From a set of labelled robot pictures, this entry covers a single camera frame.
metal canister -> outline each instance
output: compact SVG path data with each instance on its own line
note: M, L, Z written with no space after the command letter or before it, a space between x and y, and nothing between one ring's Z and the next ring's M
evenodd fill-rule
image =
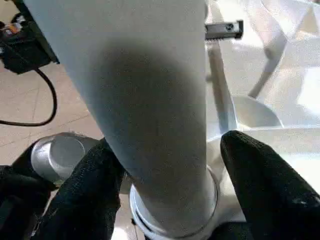
M39 139L31 151L31 165L42 178L61 185L98 140L62 132Z

white surface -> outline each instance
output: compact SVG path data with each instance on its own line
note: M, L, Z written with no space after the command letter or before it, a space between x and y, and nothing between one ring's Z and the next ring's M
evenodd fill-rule
M25 3L132 176L145 220L167 236L200 231L215 207L206 169L204 3Z
M285 127L319 126L320 6L295 0L209 2L215 16L212 22L244 20L241 40L219 42L231 94L258 93L257 100ZM217 127L219 103L208 95L207 91L210 139L223 132Z

black cable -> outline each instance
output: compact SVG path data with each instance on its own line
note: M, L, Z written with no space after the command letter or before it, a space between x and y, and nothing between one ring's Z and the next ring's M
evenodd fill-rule
M56 116L57 114L57 109L58 109L58 101L57 101L57 93L55 90L54 85L52 82L49 80L47 75L45 75L39 68L34 67L28 60L26 60L23 56L21 56L18 52L16 52L11 46L9 46L6 42L0 39L0 43L3 44L7 49L9 49L11 52L13 52L17 57L19 57L25 64L31 66L33 70L42 77L42 79L46 82L48 85L51 95L52 95L52 101L53 101L53 107L52 107L52 112L50 117L42 122L15 122L15 121L5 121L5 120L0 120L0 124L4 125L10 125L10 126L19 126L19 127L41 127L44 125L47 125L50 123Z

floor tile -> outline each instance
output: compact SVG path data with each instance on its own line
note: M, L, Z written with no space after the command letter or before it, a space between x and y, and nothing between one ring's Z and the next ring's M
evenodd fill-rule
M0 101L0 119L15 122L32 122L38 90ZM0 125L0 146L27 138L29 127Z
M135 226L136 237L138 240L146 240L144 233L138 226Z
M56 117L48 125L32 128L32 135L61 126L70 121L85 117L89 114L87 106L76 91L71 80L60 68L58 70L58 73L55 74L59 75L60 73L63 76L63 79L53 82L58 100ZM52 112L52 105L51 92L49 88L45 86L45 83L42 82L39 88L33 120L40 122L47 119Z
M98 128L93 117L88 115L86 117L71 121L67 124L63 124L37 134L32 134L29 137L29 143L32 144L34 141L40 138L63 132L74 132L94 139L101 139L103 137L103 134Z
M17 75L0 66L0 102L38 88L40 77L30 71Z
M28 139L0 146L0 165L11 165L28 147Z
M135 226L132 224L128 195L120 194L121 207L115 218L111 240L137 240Z

white cylindrical pole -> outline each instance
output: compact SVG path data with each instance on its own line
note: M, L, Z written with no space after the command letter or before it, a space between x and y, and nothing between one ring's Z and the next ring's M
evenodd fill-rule
M25 0L137 189L137 209L168 237L215 208L206 168L204 2Z

